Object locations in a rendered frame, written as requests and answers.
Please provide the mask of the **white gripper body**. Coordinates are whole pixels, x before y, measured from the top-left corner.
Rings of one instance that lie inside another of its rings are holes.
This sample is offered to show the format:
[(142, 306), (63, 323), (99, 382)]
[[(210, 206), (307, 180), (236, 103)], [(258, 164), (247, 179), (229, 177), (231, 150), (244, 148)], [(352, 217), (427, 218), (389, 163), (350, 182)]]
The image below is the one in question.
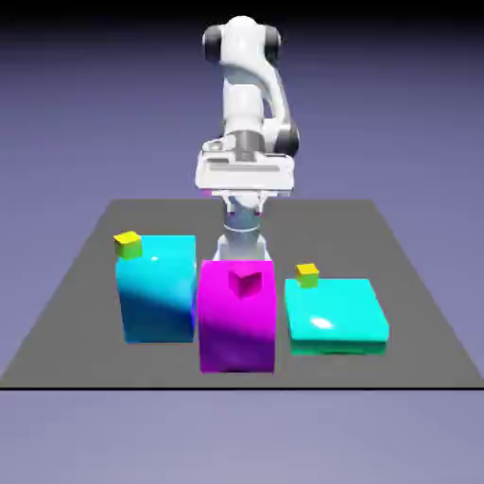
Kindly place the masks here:
[(205, 192), (290, 193), (295, 184), (294, 159), (289, 156), (254, 153), (254, 161), (239, 161), (233, 151), (201, 151), (195, 185)]

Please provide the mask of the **small magenta cube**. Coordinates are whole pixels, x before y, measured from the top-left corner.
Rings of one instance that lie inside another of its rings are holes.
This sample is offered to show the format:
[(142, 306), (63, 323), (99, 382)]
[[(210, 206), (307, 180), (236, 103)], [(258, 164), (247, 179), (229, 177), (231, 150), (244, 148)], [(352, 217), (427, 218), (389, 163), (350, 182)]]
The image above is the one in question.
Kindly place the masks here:
[(228, 284), (232, 293), (238, 299), (244, 299), (258, 294), (262, 289), (262, 272), (230, 270)]

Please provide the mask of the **small yellow cube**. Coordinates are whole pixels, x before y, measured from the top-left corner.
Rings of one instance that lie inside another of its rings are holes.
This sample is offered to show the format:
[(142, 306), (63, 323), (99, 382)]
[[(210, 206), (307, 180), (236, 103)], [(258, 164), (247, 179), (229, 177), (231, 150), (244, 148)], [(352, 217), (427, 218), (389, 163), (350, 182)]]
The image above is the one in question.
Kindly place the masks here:
[(296, 280), (300, 287), (311, 288), (318, 285), (320, 271), (314, 263), (298, 264), (296, 266)]
[(116, 234), (113, 237), (113, 243), (114, 252), (118, 258), (130, 260), (143, 254), (142, 237), (134, 231)]

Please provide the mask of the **large magenta box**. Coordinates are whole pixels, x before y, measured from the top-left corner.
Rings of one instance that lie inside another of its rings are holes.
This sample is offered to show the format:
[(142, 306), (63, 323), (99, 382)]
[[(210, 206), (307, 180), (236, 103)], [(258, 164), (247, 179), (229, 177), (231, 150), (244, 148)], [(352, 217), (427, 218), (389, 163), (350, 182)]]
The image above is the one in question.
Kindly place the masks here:
[[(238, 299), (228, 284), (230, 270), (261, 271), (261, 291)], [(278, 301), (273, 262), (204, 260), (197, 310), (202, 372), (274, 372)]]

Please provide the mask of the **large flat cyan box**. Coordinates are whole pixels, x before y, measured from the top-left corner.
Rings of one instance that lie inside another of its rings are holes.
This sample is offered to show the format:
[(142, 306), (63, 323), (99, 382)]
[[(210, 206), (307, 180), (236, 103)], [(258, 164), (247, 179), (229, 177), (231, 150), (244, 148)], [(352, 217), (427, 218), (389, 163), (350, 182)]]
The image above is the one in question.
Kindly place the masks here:
[(323, 278), (311, 288), (287, 279), (285, 311), (293, 355), (386, 350), (389, 324), (368, 279)]

